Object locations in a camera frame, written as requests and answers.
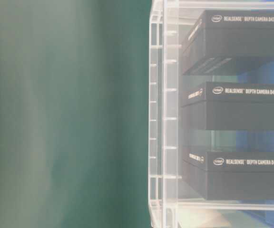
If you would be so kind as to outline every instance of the green wall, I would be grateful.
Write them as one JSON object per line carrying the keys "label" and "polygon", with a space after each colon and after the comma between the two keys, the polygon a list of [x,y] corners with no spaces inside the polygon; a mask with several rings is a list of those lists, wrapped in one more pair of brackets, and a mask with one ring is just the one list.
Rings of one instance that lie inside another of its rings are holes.
{"label": "green wall", "polygon": [[149,10],[0,0],[0,228],[149,227]]}

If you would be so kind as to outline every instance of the intel logo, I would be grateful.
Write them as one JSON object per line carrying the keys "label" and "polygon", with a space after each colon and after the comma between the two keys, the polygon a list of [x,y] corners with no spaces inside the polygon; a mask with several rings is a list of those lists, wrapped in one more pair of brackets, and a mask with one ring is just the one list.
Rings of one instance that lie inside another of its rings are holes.
{"label": "intel logo", "polygon": [[213,22],[220,22],[223,19],[222,15],[214,15],[211,20]]}
{"label": "intel logo", "polygon": [[214,94],[221,94],[223,91],[224,91],[224,88],[218,86],[218,87],[215,87],[215,88],[212,90],[212,93],[214,93]]}
{"label": "intel logo", "polygon": [[223,158],[216,158],[214,161],[213,161],[213,164],[214,165],[222,165],[224,164],[224,159]]}

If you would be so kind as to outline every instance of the transparent plastic case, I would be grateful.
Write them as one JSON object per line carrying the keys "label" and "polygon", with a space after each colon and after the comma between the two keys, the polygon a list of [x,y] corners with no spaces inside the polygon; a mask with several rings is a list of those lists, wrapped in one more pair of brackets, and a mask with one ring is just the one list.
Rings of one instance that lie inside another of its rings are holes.
{"label": "transparent plastic case", "polygon": [[153,0],[154,228],[274,227],[274,1]]}

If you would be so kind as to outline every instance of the black product box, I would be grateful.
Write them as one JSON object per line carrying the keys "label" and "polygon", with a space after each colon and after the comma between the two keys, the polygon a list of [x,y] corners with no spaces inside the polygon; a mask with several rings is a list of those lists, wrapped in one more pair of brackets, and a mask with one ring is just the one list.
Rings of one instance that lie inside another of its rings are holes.
{"label": "black product box", "polygon": [[205,10],[181,48],[186,75],[237,75],[274,60],[274,11]]}
{"label": "black product box", "polygon": [[274,84],[205,82],[181,94],[188,128],[274,130]]}
{"label": "black product box", "polygon": [[274,152],[186,147],[183,180],[206,200],[274,200]]}

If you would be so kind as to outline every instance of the green backdrop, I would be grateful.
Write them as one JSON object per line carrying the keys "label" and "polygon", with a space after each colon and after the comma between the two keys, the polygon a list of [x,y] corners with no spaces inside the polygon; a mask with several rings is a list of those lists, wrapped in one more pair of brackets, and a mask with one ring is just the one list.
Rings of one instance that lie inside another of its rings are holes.
{"label": "green backdrop", "polygon": [[0,228],[148,228],[150,0],[0,0]]}

